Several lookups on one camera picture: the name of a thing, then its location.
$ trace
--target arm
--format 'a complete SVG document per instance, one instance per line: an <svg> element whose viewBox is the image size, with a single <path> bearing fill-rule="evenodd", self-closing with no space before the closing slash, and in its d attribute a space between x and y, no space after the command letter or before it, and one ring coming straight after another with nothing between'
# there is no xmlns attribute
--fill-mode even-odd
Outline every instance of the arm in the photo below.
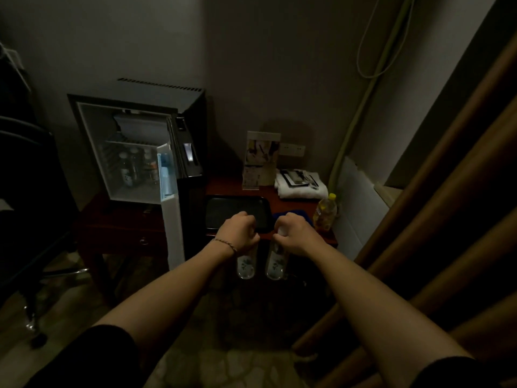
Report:
<svg viewBox="0 0 517 388"><path fill-rule="evenodd" d="M273 236L289 252L309 257L321 270L363 346L390 387L405 388L434 361L471 355L440 327L380 280L326 244L295 214L281 216Z"/></svg>
<svg viewBox="0 0 517 388"><path fill-rule="evenodd" d="M260 240L254 229L255 217L241 212L224 222L216 238L230 242L238 254L243 254ZM189 309L195 306L216 267L233 255L229 245L209 242L197 255L134 293L95 325L123 328L135 341L141 364L152 370L175 338L171 330L179 320L188 317Z"/></svg>

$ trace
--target chair backrest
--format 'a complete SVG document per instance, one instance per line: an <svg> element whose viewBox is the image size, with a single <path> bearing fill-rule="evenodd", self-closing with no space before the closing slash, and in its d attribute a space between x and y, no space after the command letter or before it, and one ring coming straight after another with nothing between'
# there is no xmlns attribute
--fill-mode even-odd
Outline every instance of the chair backrest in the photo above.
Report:
<svg viewBox="0 0 517 388"><path fill-rule="evenodd" d="M0 116L0 198L28 228L55 233L78 214L52 134L34 124Z"/></svg>

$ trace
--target drawer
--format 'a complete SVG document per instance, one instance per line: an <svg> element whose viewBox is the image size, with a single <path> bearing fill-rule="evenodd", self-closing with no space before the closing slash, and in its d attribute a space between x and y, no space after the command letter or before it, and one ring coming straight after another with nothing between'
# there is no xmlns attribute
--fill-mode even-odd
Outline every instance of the drawer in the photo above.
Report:
<svg viewBox="0 0 517 388"><path fill-rule="evenodd" d="M167 256L165 232L82 228L75 235L79 249L105 254Z"/></svg>

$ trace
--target red wooden desk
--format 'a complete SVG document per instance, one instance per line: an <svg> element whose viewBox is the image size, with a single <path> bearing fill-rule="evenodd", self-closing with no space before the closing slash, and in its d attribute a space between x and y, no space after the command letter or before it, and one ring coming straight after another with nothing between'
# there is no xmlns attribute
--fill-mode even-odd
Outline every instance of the red wooden desk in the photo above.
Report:
<svg viewBox="0 0 517 388"><path fill-rule="evenodd" d="M272 213L303 209L312 216L316 201L280 200L274 187L259 190L242 190L236 178L210 178L207 195L261 196L269 201ZM110 201L105 193L97 194L81 211L74 224L78 252L106 303L115 306L115 282L108 273L103 254L167 257L167 240L161 207L150 211L145 204ZM261 234L270 240L273 232ZM324 236L328 244L337 246L332 232Z"/></svg>

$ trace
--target refrigerator top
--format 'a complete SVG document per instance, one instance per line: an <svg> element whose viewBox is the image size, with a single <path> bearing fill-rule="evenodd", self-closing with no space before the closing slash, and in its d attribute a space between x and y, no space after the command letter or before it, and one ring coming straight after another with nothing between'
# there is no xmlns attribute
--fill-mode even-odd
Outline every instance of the refrigerator top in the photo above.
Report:
<svg viewBox="0 0 517 388"><path fill-rule="evenodd" d="M201 88L159 85L121 78L77 92L76 95L172 108L181 114L203 93Z"/></svg>

